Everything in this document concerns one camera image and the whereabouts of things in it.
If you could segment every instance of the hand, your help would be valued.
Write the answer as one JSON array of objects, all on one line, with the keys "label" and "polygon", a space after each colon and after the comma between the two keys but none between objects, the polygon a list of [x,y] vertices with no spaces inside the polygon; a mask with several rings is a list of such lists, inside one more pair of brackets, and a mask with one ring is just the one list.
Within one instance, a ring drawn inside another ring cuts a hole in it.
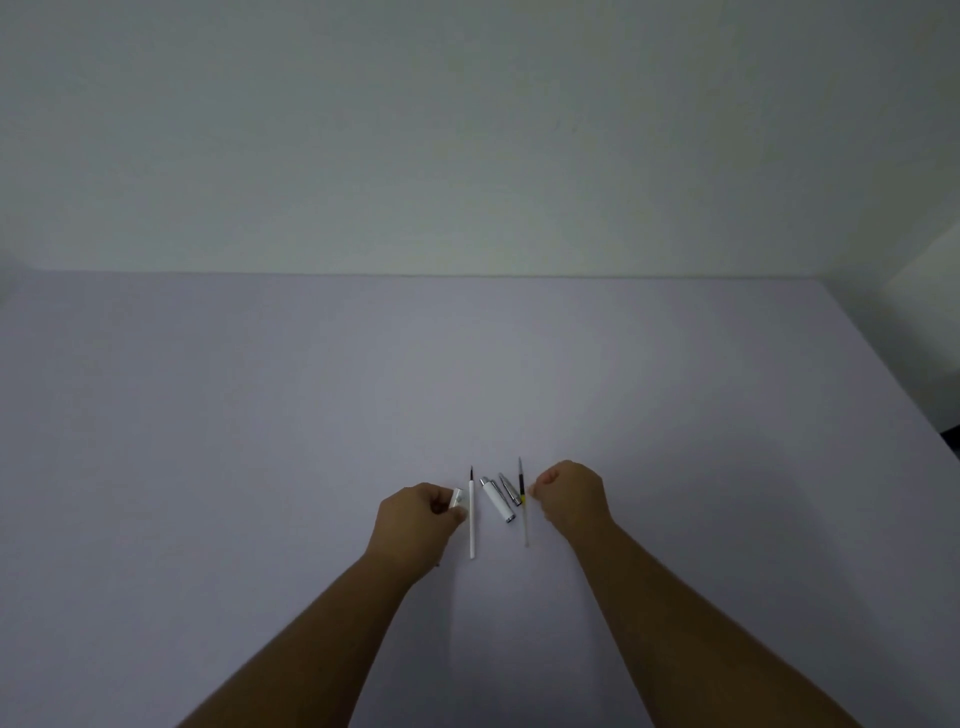
[{"label": "hand", "polygon": [[421,483],[404,488],[380,503],[367,556],[396,568],[407,586],[420,581],[440,563],[446,542],[467,511],[447,508],[453,491]]},{"label": "hand", "polygon": [[530,495],[571,543],[613,524],[603,480],[580,463],[564,460],[548,468],[531,486]]}]

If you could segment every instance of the pen barrel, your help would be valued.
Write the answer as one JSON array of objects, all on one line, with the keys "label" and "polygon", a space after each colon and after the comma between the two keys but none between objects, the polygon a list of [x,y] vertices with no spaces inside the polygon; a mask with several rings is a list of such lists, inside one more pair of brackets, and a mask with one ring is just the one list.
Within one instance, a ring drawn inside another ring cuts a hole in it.
[{"label": "pen barrel", "polygon": [[510,500],[514,502],[514,505],[520,505],[520,494],[514,488],[514,484],[507,479],[507,476],[503,473],[497,473],[500,476],[500,482],[503,484],[503,490],[507,492],[507,495],[510,496]]},{"label": "pen barrel", "polygon": [[470,500],[470,558],[476,558],[476,544],[473,540],[473,481],[470,481],[469,490],[468,490],[469,500]]},{"label": "pen barrel", "polygon": [[503,496],[500,495],[500,492],[496,489],[496,486],[493,484],[492,480],[481,479],[483,483],[483,492],[487,494],[487,497],[493,503],[493,506],[503,516],[503,520],[509,523],[516,516],[514,512],[510,510],[510,506],[507,505],[507,501],[503,499]]}]

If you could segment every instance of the white table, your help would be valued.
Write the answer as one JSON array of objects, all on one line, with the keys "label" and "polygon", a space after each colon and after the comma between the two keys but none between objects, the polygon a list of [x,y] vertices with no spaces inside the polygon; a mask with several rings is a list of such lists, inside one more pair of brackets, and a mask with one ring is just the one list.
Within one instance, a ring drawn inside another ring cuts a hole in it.
[{"label": "white table", "polygon": [[[809,281],[34,274],[0,308],[0,724],[167,726],[429,479],[602,474],[867,725],[960,722],[960,463]],[[354,725],[646,720],[566,545],[480,501]]]}]

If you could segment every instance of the forearm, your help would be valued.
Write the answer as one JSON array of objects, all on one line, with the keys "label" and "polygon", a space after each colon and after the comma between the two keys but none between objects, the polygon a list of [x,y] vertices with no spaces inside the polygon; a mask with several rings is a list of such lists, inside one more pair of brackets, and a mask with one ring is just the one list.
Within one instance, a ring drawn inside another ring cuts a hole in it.
[{"label": "forearm", "polygon": [[182,726],[346,726],[409,586],[361,557]]},{"label": "forearm", "polygon": [[658,728],[856,725],[614,523],[571,545]]}]

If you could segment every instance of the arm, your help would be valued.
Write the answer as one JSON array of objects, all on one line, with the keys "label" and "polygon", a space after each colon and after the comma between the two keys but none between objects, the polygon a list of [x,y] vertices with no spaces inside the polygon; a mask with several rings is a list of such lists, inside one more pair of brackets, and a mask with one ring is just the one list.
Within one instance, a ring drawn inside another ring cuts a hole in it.
[{"label": "arm", "polygon": [[407,591],[463,522],[452,492],[421,483],[380,503],[367,551],[181,724],[346,726]]},{"label": "arm", "polygon": [[531,491],[573,547],[658,728],[857,726],[616,525],[599,475],[565,460]]}]

